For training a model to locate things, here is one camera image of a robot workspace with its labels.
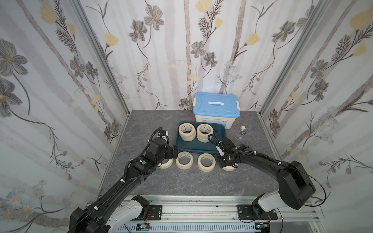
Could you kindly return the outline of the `teal plastic tray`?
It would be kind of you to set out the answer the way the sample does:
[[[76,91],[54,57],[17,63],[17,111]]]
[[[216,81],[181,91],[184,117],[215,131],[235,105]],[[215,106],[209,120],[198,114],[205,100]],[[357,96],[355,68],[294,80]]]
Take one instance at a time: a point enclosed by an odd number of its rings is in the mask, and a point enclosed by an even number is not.
[[[226,137],[226,129],[223,125],[218,123],[207,123],[212,127],[213,135],[217,136],[219,139],[223,139]],[[184,141],[179,133],[176,137],[175,144],[178,146],[179,151],[187,151],[190,153],[209,153],[211,155],[219,155],[218,150],[216,147],[210,143],[209,141],[204,143],[198,140],[198,138],[194,138],[192,141]]]

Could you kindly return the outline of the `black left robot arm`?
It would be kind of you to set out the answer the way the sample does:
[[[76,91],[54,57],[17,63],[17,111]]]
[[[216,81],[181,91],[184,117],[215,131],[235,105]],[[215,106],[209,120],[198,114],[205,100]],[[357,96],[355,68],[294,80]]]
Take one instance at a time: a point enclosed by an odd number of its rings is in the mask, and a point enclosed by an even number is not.
[[[85,209],[77,208],[70,216],[70,233],[114,233],[127,222],[145,218],[149,202],[142,196],[133,197],[121,207],[124,199],[152,173],[165,159],[172,160],[178,147],[169,145],[168,132],[157,128],[139,156],[127,162],[119,180]]]

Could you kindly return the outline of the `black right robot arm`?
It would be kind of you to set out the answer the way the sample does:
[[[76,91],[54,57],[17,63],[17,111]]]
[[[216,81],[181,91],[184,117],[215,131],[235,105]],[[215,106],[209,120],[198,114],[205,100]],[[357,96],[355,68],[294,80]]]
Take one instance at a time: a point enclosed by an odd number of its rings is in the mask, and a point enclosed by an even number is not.
[[[220,168],[234,171],[239,164],[250,165],[274,178],[278,182],[278,190],[259,195],[249,208],[254,219],[260,219],[270,211],[282,207],[299,210],[307,206],[306,202],[316,192],[316,188],[303,165],[297,161],[286,162],[269,157],[253,150],[247,145],[235,145],[229,138],[218,138],[209,135],[208,141],[219,152],[217,157]]]

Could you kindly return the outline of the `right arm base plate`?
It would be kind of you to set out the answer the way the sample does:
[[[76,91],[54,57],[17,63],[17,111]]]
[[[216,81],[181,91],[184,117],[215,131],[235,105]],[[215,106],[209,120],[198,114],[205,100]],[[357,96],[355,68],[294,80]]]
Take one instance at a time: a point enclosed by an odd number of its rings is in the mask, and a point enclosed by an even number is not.
[[[278,220],[278,215],[275,210],[265,212],[259,206],[237,205],[238,217],[241,220]]]

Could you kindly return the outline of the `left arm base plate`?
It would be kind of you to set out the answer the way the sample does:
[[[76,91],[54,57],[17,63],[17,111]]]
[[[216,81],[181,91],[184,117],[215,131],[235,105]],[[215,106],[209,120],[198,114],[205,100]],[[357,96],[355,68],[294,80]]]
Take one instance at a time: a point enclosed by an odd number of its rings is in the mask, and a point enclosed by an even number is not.
[[[162,205],[150,205],[143,208],[139,219],[143,221],[150,221],[150,220],[161,220],[162,213],[163,213],[163,206]]]

